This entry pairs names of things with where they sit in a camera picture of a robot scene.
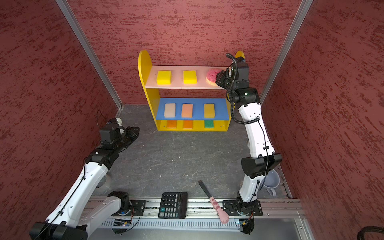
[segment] white shelf board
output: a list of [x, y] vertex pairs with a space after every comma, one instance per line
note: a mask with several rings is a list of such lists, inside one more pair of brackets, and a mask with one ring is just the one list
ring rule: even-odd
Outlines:
[[[215, 89], [225, 90], [217, 85], [212, 86], [206, 82], [207, 72], [211, 68], [218, 68], [225, 71], [227, 67], [209, 66], [152, 66], [145, 88], [167, 88], [167, 89]], [[156, 82], [157, 71], [171, 70], [171, 80], [169, 85], [158, 85]], [[195, 70], [197, 76], [196, 84], [184, 84], [183, 71]]]

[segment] white sponge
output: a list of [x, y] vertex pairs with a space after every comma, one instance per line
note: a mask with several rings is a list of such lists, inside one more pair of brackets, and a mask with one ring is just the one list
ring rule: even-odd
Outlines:
[[176, 103], [166, 103], [164, 109], [165, 118], [174, 118], [176, 116]]

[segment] brush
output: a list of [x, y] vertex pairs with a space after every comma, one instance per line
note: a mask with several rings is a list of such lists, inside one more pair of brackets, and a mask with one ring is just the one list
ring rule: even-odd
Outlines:
[[226, 213], [223, 209], [221, 209], [216, 199], [214, 199], [214, 197], [208, 192], [208, 189], [205, 187], [204, 183], [201, 180], [198, 181], [198, 183], [200, 187], [203, 189], [203, 191], [205, 192], [205, 194], [209, 197], [209, 201], [212, 203], [212, 206], [217, 211], [221, 223], [226, 224], [229, 221], [228, 213]]
[[217, 86], [216, 85], [216, 75], [221, 72], [221, 69], [218, 68], [211, 68], [207, 72], [207, 78], [205, 79], [209, 85]]

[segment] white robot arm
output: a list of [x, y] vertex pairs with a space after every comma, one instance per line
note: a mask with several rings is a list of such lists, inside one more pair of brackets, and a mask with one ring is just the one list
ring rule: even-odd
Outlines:
[[[233, 121], [244, 124], [247, 129], [251, 156], [241, 160], [245, 176], [236, 206], [240, 214], [246, 215], [257, 206], [257, 192], [268, 172], [281, 162], [281, 154], [275, 153], [268, 138], [257, 90], [249, 87], [248, 64], [244, 57], [235, 58], [229, 53], [226, 56], [233, 62], [226, 71], [217, 74], [216, 84], [227, 90]], [[233, 114], [235, 103], [240, 106], [243, 121], [237, 120]]]
[[100, 180], [107, 174], [119, 152], [126, 149], [139, 135], [138, 127], [124, 128], [121, 119], [110, 119], [100, 130], [101, 147], [85, 159], [84, 167], [56, 209], [45, 222], [37, 222], [30, 231], [32, 240], [86, 240], [114, 213], [133, 211], [128, 193], [113, 191], [104, 202], [81, 218], [81, 213]]

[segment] round pink sponge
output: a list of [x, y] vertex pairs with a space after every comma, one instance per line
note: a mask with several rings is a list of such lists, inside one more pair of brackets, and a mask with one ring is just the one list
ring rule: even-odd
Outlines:
[[209, 85], [216, 86], [216, 75], [221, 72], [221, 69], [211, 68], [207, 72], [207, 78], [205, 79]]

